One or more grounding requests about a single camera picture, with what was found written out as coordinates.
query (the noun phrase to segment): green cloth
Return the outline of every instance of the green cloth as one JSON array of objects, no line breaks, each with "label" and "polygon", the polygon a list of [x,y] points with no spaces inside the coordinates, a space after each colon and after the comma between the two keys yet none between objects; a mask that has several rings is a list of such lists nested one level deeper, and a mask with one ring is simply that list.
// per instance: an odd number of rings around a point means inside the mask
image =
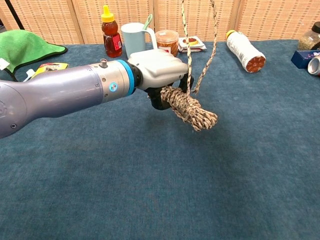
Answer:
[{"label": "green cloth", "polygon": [[0,58],[10,65],[5,70],[15,78],[18,68],[45,58],[64,54],[67,48],[46,42],[40,36],[26,30],[9,30],[0,33]]}]

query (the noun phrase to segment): wicker screen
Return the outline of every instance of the wicker screen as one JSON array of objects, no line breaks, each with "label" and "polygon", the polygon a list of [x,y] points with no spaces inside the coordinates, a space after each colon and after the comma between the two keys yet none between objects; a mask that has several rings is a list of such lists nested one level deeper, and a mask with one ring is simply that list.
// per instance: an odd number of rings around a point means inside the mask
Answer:
[{"label": "wicker screen", "polygon": [[25,30],[52,44],[79,44],[77,18],[67,0],[11,0]]},{"label": "wicker screen", "polygon": [[[216,0],[218,41],[224,41],[229,30],[234,0]],[[184,37],[181,15],[181,0],[157,0],[155,29],[171,29]],[[213,9],[210,0],[186,0],[185,18],[189,36],[198,36],[202,41],[212,41],[214,37]]]},{"label": "wicker screen", "polygon": [[[130,22],[145,23],[148,15],[153,14],[152,0],[73,0],[73,5],[86,44],[104,42],[101,30],[103,5],[108,5],[110,12],[114,14],[121,39],[123,39],[122,25]],[[149,27],[154,28],[153,21]]]},{"label": "wicker screen", "polygon": [[320,21],[320,0],[243,0],[236,29],[250,40],[299,39]]},{"label": "wicker screen", "polygon": [[0,19],[7,30],[19,29],[19,26],[12,16],[5,0],[0,0]]}]

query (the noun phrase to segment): yellow cap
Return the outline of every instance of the yellow cap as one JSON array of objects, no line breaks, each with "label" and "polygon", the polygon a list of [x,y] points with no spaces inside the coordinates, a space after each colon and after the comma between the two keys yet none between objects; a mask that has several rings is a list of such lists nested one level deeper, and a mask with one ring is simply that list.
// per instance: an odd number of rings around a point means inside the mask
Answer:
[{"label": "yellow cap", "polygon": [[103,5],[103,14],[101,14],[103,23],[111,23],[115,20],[114,14],[109,11],[108,5]]},{"label": "yellow cap", "polygon": [[230,30],[230,31],[228,31],[228,32],[226,33],[226,35],[225,35],[226,38],[228,38],[230,34],[235,33],[235,32],[236,32],[235,30]]}]

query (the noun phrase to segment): blue box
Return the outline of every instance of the blue box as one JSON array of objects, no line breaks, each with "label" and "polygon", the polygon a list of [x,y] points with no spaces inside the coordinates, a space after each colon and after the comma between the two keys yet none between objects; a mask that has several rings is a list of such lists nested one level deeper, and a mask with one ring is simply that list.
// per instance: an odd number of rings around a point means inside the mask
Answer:
[{"label": "blue box", "polygon": [[306,50],[306,51],[295,51],[291,62],[293,62],[294,65],[298,69],[306,69],[308,68],[308,64],[311,59],[313,59],[315,56],[320,56],[320,50]]}]

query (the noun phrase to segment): coiled rope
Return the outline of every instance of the coiled rope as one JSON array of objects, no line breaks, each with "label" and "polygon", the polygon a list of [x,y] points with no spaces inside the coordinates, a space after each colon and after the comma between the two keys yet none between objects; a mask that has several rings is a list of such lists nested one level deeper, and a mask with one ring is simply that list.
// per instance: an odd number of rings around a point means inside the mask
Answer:
[{"label": "coiled rope", "polygon": [[[168,102],[175,112],[175,114],[181,118],[185,123],[190,123],[194,130],[197,132],[202,129],[211,129],[218,121],[218,116],[210,111],[202,109],[198,100],[190,96],[190,82],[191,82],[191,73],[192,73],[192,58],[191,58],[191,49],[189,44],[189,34],[188,27],[186,23],[185,16],[185,0],[181,1],[181,12],[182,12],[182,23],[183,30],[185,34],[185,43],[187,45],[187,58],[188,58],[188,78],[187,78],[187,90],[184,93],[181,88],[165,86],[161,90],[161,100]],[[216,54],[217,47],[217,11],[214,0],[210,0],[211,6],[213,8],[213,49],[212,54],[206,63],[205,67],[202,70],[201,75],[198,78],[197,84],[192,90],[192,93],[197,94],[199,92],[200,84],[206,75],[206,72],[209,68],[209,65],[212,62]]]}]

